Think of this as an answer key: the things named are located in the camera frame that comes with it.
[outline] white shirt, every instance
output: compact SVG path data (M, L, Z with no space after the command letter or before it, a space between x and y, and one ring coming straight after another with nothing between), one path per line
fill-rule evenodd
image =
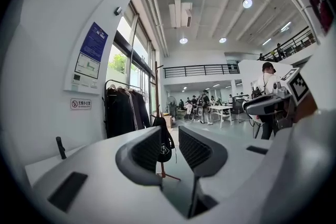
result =
M254 89L256 90L258 87L260 91L264 91L265 89L265 94L273 93L273 84L278 81L280 79L276 75L264 73L259 77L256 84L254 84Z

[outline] ceiling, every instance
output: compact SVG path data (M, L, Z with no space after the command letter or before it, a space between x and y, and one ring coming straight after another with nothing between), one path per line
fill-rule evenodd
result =
M241 80L236 80L236 84L241 83ZM224 81L207 81L207 82L193 82L184 84L169 84L165 85L165 89L168 92L182 92L184 87L187 87L185 91L202 91L204 89L210 88L211 90L223 89L227 86L231 86L230 80Z
M268 38L291 21L291 27L302 24L303 18L291 0L253 0L244 9L243 0L181 0L192 2L191 27L172 28L169 4L174 0L157 0L168 49L223 49L232 52L256 52ZM181 45L182 37L188 43ZM219 39L226 37L224 44Z

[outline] black handle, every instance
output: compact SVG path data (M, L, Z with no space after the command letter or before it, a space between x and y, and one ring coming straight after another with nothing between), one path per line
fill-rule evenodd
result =
M61 137L56 137L56 142L59 150L59 154L61 154L62 159L66 159L67 156L65 155L65 148L62 145Z

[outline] black cap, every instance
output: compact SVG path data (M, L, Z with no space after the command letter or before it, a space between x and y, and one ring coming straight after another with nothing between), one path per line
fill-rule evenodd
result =
M265 62L263 65L262 65L262 71L264 71L266 68L270 68L270 67L273 67L274 69L274 73L277 72L274 68L274 66L270 63L270 62Z

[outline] clothing rack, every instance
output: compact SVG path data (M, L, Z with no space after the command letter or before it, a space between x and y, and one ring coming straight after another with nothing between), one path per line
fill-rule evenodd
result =
M134 88L140 89L141 94L143 95L143 90L140 87L138 87L138 86L134 86L134 85L131 85L131 84L128 84L128 83L124 83L124 82L121 82L121 81L118 81L118 80L113 80L113 79L109 79L108 81L105 82L105 85L104 85L104 97L102 97L102 100L104 101L104 108L105 108L105 120L104 120L104 123L105 123L106 135L108 135L108 111L107 111L108 94L107 94L106 85L107 85L107 83L109 81L113 81L113 82L116 82L116 83L119 83L119 84L123 84L123 85L126 85L126 86L130 86L130 87L134 87Z

